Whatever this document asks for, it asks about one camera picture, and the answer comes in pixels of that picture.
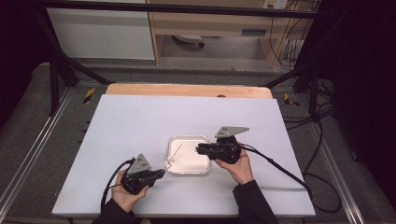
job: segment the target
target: human hand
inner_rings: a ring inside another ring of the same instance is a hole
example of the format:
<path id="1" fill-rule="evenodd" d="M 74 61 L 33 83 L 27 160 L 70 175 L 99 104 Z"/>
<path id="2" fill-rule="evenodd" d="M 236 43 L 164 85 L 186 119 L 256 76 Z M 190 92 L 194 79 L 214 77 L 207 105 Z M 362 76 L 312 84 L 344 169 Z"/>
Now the human hand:
<path id="1" fill-rule="evenodd" d="M 234 164 L 229 164 L 225 161 L 215 160 L 216 164 L 230 172 L 233 179 L 238 184 L 246 184 L 253 180 L 253 173 L 251 172 L 250 159 L 244 149 L 241 149 L 239 161 Z"/>
<path id="2" fill-rule="evenodd" d="M 116 181 L 117 186 L 111 189 L 111 197 L 125 212 L 129 213 L 137 201 L 146 197 L 149 186 L 145 186 L 137 195 L 130 194 L 120 184 L 124 173 L 125 170 L 119 171 Z"/>

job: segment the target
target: person's arm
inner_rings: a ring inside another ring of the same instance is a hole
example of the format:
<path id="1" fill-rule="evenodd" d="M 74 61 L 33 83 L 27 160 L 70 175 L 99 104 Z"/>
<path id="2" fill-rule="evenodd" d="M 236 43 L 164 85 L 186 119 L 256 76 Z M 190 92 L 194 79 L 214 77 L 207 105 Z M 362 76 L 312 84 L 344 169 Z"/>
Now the person's arm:
<path id="1" fill-rule="evenodd" d="M 132 209 L 137 201 L 146 197 L 149 186 L 143 188 L 138 195 L 128 193 L 120 182 L 125 170 L 117 176 L 116 187 L 111 189 L 111 199 L 106 203 L 104 210 L 92 224 L 131 224 L 134 223 Z"/>
<path id="2" fill-rule="evenodd" d="M 233 179 L 238 183 L 233 189 L 233 196 L 239 207 L 238 218 L 240 224 L 278 223 L 271 207 L 253 178 L 250 160 L 244 149 L 241 151 L 239 161 L 235 164 L 228 164 L 220 160 L 216 160 L 216 163 L 230 172 Z"/>

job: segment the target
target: white cabinet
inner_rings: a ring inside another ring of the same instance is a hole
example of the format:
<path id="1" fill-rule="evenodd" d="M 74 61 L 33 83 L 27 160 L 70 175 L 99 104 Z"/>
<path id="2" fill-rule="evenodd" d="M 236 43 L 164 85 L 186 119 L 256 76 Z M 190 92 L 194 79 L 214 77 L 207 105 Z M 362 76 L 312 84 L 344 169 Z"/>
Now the white cabinet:
<path id="1" fill-rule="evenodd" d="M 154 60 L 147 12 L 48 8 L 48 13 L 62 49 L 70 57 Z"/>

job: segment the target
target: aluminum rail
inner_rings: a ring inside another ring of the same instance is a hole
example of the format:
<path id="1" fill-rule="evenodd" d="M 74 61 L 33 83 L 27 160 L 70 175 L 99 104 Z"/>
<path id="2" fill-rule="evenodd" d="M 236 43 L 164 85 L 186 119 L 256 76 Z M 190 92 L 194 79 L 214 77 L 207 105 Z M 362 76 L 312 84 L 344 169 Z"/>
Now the aluminum rail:
<path id="1" fill-rule="evenodd" d="M 304 96 L 298 95 L 298 99 L 303 106 L 304 112 L 307 116 L 309 116 L 308 112 L 308 102 Z M 319 126 L 316 123 L 311 122 L 311 129 L 315 135 L 316 140 L 319 140 L 320 130 Z M 320 146 L 320 155 L 322 156 L 323 162 L 325 163 L 327 170 L 330 174 L 332 182 L 334 183 L 335 187 L 338 189 L 340 194 L 341 200 L 343 202 L 344 210 L 346 212 L 346 216 L 349 219 L 351 224 L 364 224 L 364 218 L 361 215 L 361 210 L 359 209 L 358 205 L 353 198 L 352 193 L 349 190 L 346 180 L 338 168 L 338 165 L 329 149 L 329 146 L 326 143 L 326 140 L 322 139 L 322 143 Z"/>
<path id="2" fill-rule="evenodd" d="M 15 198 L 17 197 L 18 192 L 22 188 L 22 185 L 26 180 L 27 176 L 29 175 L 30 171 L 32 170 L 33 165 L 35 164 L 35 161 L 40 155 L 41 150 L 43 149 L 44 145 L 46 145 L 47 140 L 49 139 L 50 134 L 52 133 L 52 130 L 55 128 L 59 118 L 61 117 L 62 113 L 64 112 L 64 109 L 67 106 L 67 103 L 69 101 L 70 95 L 73 92 L 73 90 L 74 88 L 68 88 L 64 92 L 58 110 L 55 112 L 53 116 L 48 118 L 40 134 L 33 143 L 25 159 L 21 163 L 20 168 L 18 169 L 12 180 L 9 182 L 7 189 L 5 190 L 3 195 L 0 197 L 0 223 L 2 223 L 2 221 L 6 217 L 9 208 L 11 207 Z"/>

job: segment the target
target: metal bracket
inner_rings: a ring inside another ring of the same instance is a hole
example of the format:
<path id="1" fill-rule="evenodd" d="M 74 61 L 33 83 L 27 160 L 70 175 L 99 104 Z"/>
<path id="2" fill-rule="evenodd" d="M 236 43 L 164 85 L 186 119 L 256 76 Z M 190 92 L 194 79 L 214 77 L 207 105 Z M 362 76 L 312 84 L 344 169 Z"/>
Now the metal bracket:
<path id="1" fill-rule="evenodd" d="M 128 175 L 136 174 L 136 173 L 140 173 L 143 171 L 148 171 L 149 169 L 151 169 L 151 166 L 150 166 L 148 160 L 146 160 L 146 158 L 145 158 L 145 156 L 143 156 L 143 154 L 139 154 L 139 156 L 136 158 L 134 163 L 128 169 L 127 174 Z"/>
<path id="2" fill-rule="evenodd" d="M 220 130 L 216 133 L 215 137 L 217 138 L 225 138 L 225 137 L 231 137 L 234 136 L 238 133 L 243 133 L 245 131 L 248 131 L 248 127 L 229 127 L 229 126 L 223 126 L 220 128 Z"/>

